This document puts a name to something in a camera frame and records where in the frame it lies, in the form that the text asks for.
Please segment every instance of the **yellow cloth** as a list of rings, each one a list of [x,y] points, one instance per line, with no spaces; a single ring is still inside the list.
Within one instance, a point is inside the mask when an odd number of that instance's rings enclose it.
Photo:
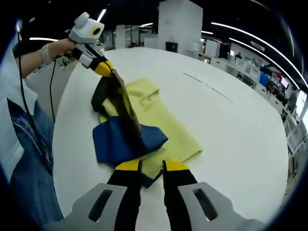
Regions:
[[[163,160],[183,162],[202,151],[201,146],[185,127],[166,109],[159,99],[159,88],[147,78],[140,78],[126,85],[129,99],[141,124],[158,127],[168,141],[156,152],[143,156],[142,172],[150,178],[157,176]],[[110,116],[117,116],[114,106],[107,99],[103,103]],[[100,116],[100,122],[107,120]]]

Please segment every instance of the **person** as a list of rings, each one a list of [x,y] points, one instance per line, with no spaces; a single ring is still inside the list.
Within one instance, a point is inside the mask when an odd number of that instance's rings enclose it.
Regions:
[[[71,53],[75,45],[68,39],[49,43],[23,55],[21,65],[13,55],[17,35],[12,39],[0,66],[0,164],[13,199],[42,226],[63,218],[56,198],[51,150],[53,123],[41,109],[37,95],[25,84],[24,93],[31,125],[21,94],[20,73],[31,72],[58,55]]]
[[[295,107],[296,107],[296,101],[298,97],[298,92],[296,91],[296,88],[292,87],[292,93],[290,94],[289,101],[288,101],[288,107],[290,109],[291,114],[293,113]]]
[[[240,52],[238,52],[238,53],[235,55],[235,60],[236,60],[237,58],[242,59],[242,56],[241,56],[241,53],[240,53]]]

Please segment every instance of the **bracelet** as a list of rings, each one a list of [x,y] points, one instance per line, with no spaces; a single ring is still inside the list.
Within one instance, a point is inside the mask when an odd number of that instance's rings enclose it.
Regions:
[[[49,55],[48,43],[42,47],[41,55],[42,55],[42,58],[45,64],[52,63],[52,59],[50,58],[50,55]]]

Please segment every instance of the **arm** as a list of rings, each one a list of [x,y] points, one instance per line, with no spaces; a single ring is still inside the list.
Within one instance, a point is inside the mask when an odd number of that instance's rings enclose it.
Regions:
[[[70,52],[75,47],[75,44],[68,39],[59,40],[57,42],[52,42],[49,44],[49,55],[53,59],[57,55],[64,55],[66,52]],[[38,50],[33,53],[25,54],[21,57],[21,69],[23,78],[27,77],[39,66],[44,64],[42,58],[42,50]],[[15,59],[17,66],[19,67],[18,58]]]

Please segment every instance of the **blue jeans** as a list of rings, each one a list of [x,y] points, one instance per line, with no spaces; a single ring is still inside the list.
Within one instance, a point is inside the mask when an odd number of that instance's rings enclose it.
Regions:
[[[13,102],[9,102],[9,109],[17,138],[25,150],[10,181],[12,194],[38,225],[59,221],[63,216],[52,178],[53,123],[36,101],[33,116],[38,130],[36,137],[27,114]]]

